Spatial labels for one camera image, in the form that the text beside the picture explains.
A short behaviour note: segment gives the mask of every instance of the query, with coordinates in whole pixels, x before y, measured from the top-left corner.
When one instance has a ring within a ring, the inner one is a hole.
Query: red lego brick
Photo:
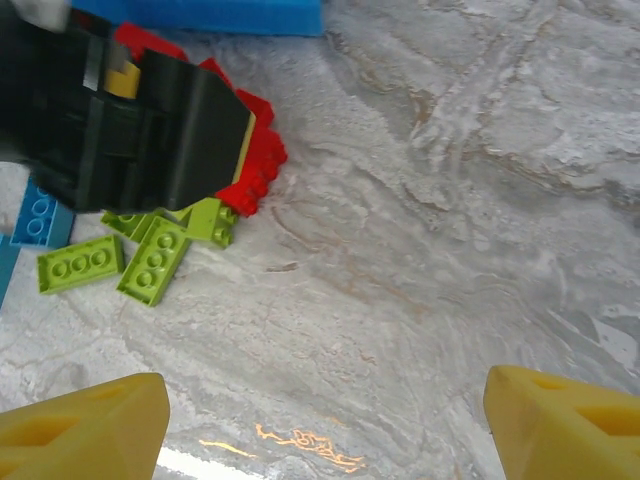
[[[181,48],[153,33],[136,27],[132,23],[125,22],[120,25],[113,38],[116,42],[129,48],[134,62],[140,60],[145,50],[163,53],[164,55],[177,58],[184,62],[189,61],[186,53],[184,53]]]
[[[269,184],[278,176],[278,169],[287,160],[280,136],[268,128],[253,132],[240,179],[215,194],[238,214],[249,217],[258,211],[260,199],[269,193]]]
[[[213,58],[207,58],[204,62],[202,62],[198,66],[200,68],[203,68],[205,70],[209,70],[210,72],[215,73],[222,79],[224,83],[227,84],[229,88],[233,88],[233,85],[231,84],[231,80],[229,80],[229,77],[227,77],[227,75],[224,73],[222,68],[220,68],[220,65],[218,65],[218,62],[216,62]]]
[[[273,107],[264,98],[239,88],[236,95],[244,102],[249,110],[256,116],[256,126],[267,128],[275,118]]]

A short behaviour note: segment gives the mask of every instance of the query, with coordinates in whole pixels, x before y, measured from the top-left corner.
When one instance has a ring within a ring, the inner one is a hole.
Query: gray marble countertop
[[[2,409],[157,371],[157,479],[500,479],[492,365],[640,393],[638,1],[326,13],[323,39],[174,37],[274,103],[290,161],[155,309],[115,280],[39,296],[23,252]],[[25,178],[0,166],[6,229]]]

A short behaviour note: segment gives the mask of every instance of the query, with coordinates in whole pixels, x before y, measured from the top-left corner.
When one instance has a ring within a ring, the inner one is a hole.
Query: lime green lego brick
[[[107,235],[40,255],[37,263],[40,293],[62,292],[122,273],[122,241]]]
[[[157,212],[139,215],[116,215],[105,212],[100,221],[129,240],[140,243],[156,215]]]
[[[156,306],[190,244],[183,227],[154,217],[120,279],[118,290],[149,307]]]
[[[193,205],[187,236],[226,248],[233,242],[231,228],[237,221],[238,216],[230,207],[217,198],[205,198]]]
[[[193,209],[193,205],[189,205],[188,207],[183,208],[182,210],[167,210],[166,215],[175,220],[180,225],[187,225],[189,221],[189,215],[191,214],[191,210]]]

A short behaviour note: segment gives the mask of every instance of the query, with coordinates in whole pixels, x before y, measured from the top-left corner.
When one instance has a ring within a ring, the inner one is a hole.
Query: lego stud
[[[267,180],[272,182],[278,176],[278,164],[273,160],[268,160],[262,168],[262,173],[267,177]]]
[[[141,288],[153,288],[155,283],[156,277],[149,271],[139,273],[136,277],[136,284]]]
[[[258,204],[249,195],[244,195],[240,208],[245,215],[253,215],[258,211]]]
[[[156,240],[156,243],[162,250],[171,250],[175,246],[176,241],[177,239],[175,235],[171,232],[167,232],[160,235],[158,240]]]
[[[31,207],[31,213],[33,213],[36,217],[41,217],[47,210],[49,210],[49,206],[51,205],[51,201],[48,198],[40,198],[33,202],[33,206]]]
[[[67,278],[69,276],[69,265],[67,262],[58,262],[51,267],[51,275],[58,278]]]
[[[40,218],[34,218],[27,223],[27,233],[30,237],[37,237],[44,231],[44,221]]]
[[[284,162],[287,161],[287,158],[289,157],[289,155],[287,155],[287,151],[284,148],[284,144],[282,142],[280,142],[277,147],[274,147],[273,151],[271,152],[271,155],[273,156],[273,159],[276,161],[278,165],[282,165]]]
[[[233,235],[226,228],[216,228],[213,232],[213,238],[218,245],[228,247],[233,242]]]
[[[162,268],[164,267],[167,259],[160,252],[154,252],[147,257],[147,266],[149,268]]]
[[[262,177],[255,177],[251,182],[251,190],[256,195],[256,197],[264,197],[267,193],[269,193],[269,186]]]
[[[94,267],[104,267],[109,263],[109,252],[105,249],[98,250],[91,254],[91,265]]]
[[[89,259],[87,256],[82,255],[71,260],[71,270],[73,270],[73,273],[84,273],[89,270]]]
[[[238,216],[229,207],[220,209],[220,217],[232,225],[238,221]]]

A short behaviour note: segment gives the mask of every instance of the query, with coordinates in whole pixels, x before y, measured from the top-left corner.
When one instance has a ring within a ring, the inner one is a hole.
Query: blue lego plate
[[[58,249],[69,244],[74,213],[39,189],[29,178],[11,235],[11,245]]]
[[[145,28],[321,36],[322,0],[74,0],[75,8]]]
[[[9,236],[0,234],[0,308],[9,288],[9,281],[19,253],[20,248],[10,244]]]

